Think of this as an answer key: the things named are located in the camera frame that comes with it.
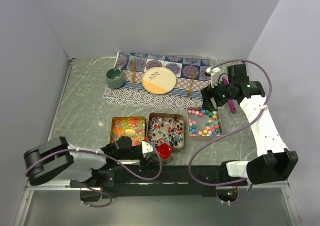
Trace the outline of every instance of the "tray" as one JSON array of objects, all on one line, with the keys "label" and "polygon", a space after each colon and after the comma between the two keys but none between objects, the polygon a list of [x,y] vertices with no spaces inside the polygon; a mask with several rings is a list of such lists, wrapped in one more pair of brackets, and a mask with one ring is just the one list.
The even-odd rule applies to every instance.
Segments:
[{"label": "tray", "polygon": [[[157,130],[161,131],[161,133],[157,133],[157,130],[154,130],[152,132],[152,129],[155,129],[153,127],[153,125],[155,125],[155,123],[153,122],[153,119],[156,119],[156,118],[160,118],[162,121],[163,121],[163,126],[160,125],[160,128],[157,128]],[[177,125],[180,125],[180,127],[182,126],[182,130],[176,130],[177,129]],[[172,125],[174,126],[174,130],[173,132],[170,132],[171,135],[175,135],[176,133],[179,134],[179,136],[176,136],[177,138],[177,145],[170,145],[171,146],[171,149],[173,152],[180,152],[183,147],[184,147],[184,144],[185,144],[185,134],[184,134],[184,131],[185,131],[185,122],[184,122],[184,117],[183,115],[179,115],[179,114],[167,114],[167,113],[155,113],[155,112],[152,112],[149,114],[149,119],[148,119],[148,130],[147,130],[147,133],[146,135],[151,138],[151,140],[155,143],[156,146],[160,145],[160,144],[163,144],[163,143],[166,143],[168,144],[168,141],[166,139],[168,139],[167,137],[169,136],[169,132],[168,132],[168,128],[171,127],[172,128]]]},{"label": "tray", "polygon": [[146,129],[146,118],[143,116],[113,117],[110,130],[110,143],[126,135],[132,139],[133,146],[141,144],[141,141],[146,137]]},{"label": "tray", "polygon": [[[216,112],[216,117],[217,119],[213,119],[212,117],[209,117],[207,114],[204,114],[203,117],[199,117],[198,115],[194,115],[194,114],[189,114],[188,111],[189,110],[194,110],[194,111],[202,111],[202,107],[188,107],[187,108],[187,123],[188,123],[188,131],[187,131],[187,137],[190,140],[200,140],[200,141],[211,141],[213,139],[215,139],[216,137],[219,137],[223,134],[223,128],[222,128],[222,122],[221,122],[221,118],[220,118],[220,114],[219,114],[219,110],[217,110]],[[210,136],[192,136],[190,134],[189,131],[189,120],[191,121],[196,121],[196,131],[195,133],[197,134],[199,131],[203,131],[206,128],[206,123],[208,122],[208,120],[211,119],[212,120],[212,124],[209,126],[211,129],[214,127],[214,121],[218,121],[219,124],[219,134],[214,136],[214,135],[210,135]]]}]

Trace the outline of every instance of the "gray wall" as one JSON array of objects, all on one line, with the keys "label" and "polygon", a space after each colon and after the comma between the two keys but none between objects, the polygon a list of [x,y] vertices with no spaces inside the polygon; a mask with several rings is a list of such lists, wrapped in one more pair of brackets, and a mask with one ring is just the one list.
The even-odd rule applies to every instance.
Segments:
[{"label": "gray wall", "polygon": [[0,0],[0,225],[13,225],[23,153],[47,140],[68,59],[36,0]]},{"label": "gray wall", "polygon": [[[299,155],[289,182],[305,226],[320,224],[319,43],[319,0],[280,0],[249,56],[269,72],[271,114]],[[253,67],[252,73],[263,79]]]},{"label": "gray wall", "polygon": [[248,57],[279,0],[37,0],[69,57]]}]

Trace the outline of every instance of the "ceramic mug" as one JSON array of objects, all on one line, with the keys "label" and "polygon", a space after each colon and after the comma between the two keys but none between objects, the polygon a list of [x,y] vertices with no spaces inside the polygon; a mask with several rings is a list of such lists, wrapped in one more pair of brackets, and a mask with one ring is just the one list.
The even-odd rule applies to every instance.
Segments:
[{"label": "ceramic mug", "polygon": [[123,84],[125,83],[123,70],[123,67],[121,67],[120,69],[112,68],[107,71],[107,73],[105,74],[105,81],[110,88],[117,89],[123,86]]}]

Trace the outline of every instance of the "marble tabletop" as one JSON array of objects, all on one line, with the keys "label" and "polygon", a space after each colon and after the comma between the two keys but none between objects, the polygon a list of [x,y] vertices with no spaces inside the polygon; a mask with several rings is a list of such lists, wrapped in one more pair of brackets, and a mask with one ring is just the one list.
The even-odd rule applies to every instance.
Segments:
[{"label": "marble tabletop", "polygon": [[[115,58],[76,58],[53,125],[51,138],[65,136],[78,147],[101,148],[109,143],[112,118],[116,116],[144,116],[151,112],[182,114],[185,109],[109,105],[103,94],[105,73],[114,66]],[[226,104],[220,111],[224,133],[248,124],[245,114],[236,104],[232,114]],[[173,153],[168,164],[186,165],[191,155],[206,142],[185,140],[184,149]],[[226,160],[252,160],[257,157],[256,143],[251,129],[222,139],[203,150],[194,159],[195,165],[219,165]]]}]

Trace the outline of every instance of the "plate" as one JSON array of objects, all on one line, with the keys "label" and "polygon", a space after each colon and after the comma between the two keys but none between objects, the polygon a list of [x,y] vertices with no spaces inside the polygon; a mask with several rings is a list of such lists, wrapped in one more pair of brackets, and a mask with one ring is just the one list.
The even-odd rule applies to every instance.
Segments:
[{"label": "plate", "polygon": [[142,76],[142,85],[150,93],[161,95],[170,92],[176,85],[175,74],[164,67],[153,67]]}]

